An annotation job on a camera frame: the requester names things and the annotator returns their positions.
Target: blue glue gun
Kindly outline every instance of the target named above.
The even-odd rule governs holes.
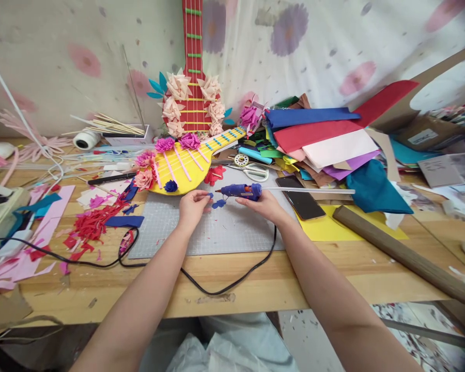
[[[250,186],[247,184],[232,184],[224,186],[215,192],[220,192],[226,196],[242,197],[256,202],[262,195],[262,186],[260,183],[252,183]]]

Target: floral fabric backdrop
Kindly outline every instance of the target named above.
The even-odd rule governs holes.
[[[465,0],[204,0],[203,48],[204,72],[220,76],[233,119],[251,92],[262,103],[306,92],[312,107],[354,108],[464,49]],[[158,132],[148,78],[181,67],[181,0],[0,0],[0,72],[43,135],[82,129],[69,114],[138,122],[131,80]],[[456,102],[465,102],[465,61],[412,106]],[[15,133],[0,124],[0,135]]]

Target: scissors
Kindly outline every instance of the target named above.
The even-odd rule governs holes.
[[[265,182],[269,179],[269,169],[260,164],[250,163],[245,166],[237,166],[230,161],[214,160],[213,164],[222,164],[231,169],[243,171],[248,178],[255,182]]]

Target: power strip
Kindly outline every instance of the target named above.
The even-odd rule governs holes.
[[[14,188],[12,190],[13,193],[8,200],[0,204],[0,238],[7,236],[14,223],[16,223],[16,217],[12,212],[17,208],[26,206],[30,199],[29,192],[25,189]]]

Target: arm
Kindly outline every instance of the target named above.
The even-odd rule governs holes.
[[[202,213],[210,211],[209,201],[203,190],[182,197],[177,227],[103,319],[71,371],[138,370],[171,298],[190,236]]]
[[[258,202],[236,201],[278,227],[305,298],[346,371],[422,370],[269,191]]]

